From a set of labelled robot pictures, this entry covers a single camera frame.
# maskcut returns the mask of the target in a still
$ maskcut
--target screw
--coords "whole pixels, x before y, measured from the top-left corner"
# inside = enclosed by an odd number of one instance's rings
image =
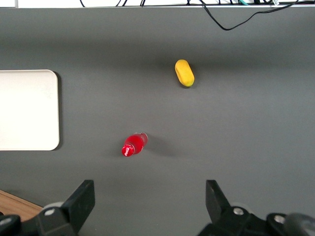
[[[244,211],[238,207],[233,209],[234,214],[236,215],[244,215]]]
[[[285,218],[283,216],[281,216],[281,215],[275,215],[274,219],[275,219],[276,222],[278,222],[280,224],[283,224],[284,221],[285,221]]]
[[[54,214],[54,212],[55,212],[55,209],[50,209],[50,210],[45,211],[44,215],[45,216],[52,215]]]
[[[1,225],[5,225],[5,224],[7,224],[7,223],[10,223],[11,221],[12,221],[11,218],[6,218],[6,219],[4,219],[4,220],[1,220],[1,221],[0,221],[0,226],[1,226]]]

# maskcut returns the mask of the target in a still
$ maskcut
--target wooden surface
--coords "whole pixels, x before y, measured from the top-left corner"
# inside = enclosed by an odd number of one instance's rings
[[[21,221],[26,221],[36,216],[41,209],[40,206],[0,190],[0,212],[5,215],[17,214]]]

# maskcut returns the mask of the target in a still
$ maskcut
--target white wall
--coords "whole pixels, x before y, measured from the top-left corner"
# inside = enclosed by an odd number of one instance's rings
[[[0,0],[0,7],[14,7],[15,0]],[[86,7],[102,7],[116,6],[119,0],[82,0]],[[199,0],[191,0],[191,4],[200,4]],[[207,4],[217,4],[219,0],[204,0]],[[79,0],[18,0],[19,8],[72,8],[82,7]],[[139,6],[141,0],[128,0],[126,6]],[[186,4],[187,0],[146,0],[145,5],[177,5]],[[221,0],[221,3],[229,3],[229,0]]]

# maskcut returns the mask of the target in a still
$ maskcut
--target bottle cap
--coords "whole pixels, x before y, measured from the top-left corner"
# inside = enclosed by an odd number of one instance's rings
[[[122,148],[122,154],[124,156],[131,156],[134,153],[134,146],[131,144],[126,144]]]

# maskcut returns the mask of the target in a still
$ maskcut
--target white tray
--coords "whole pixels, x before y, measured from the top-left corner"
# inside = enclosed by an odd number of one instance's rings
[[[58,78],[51,70],[0,71],[0,150],[59,144]]]

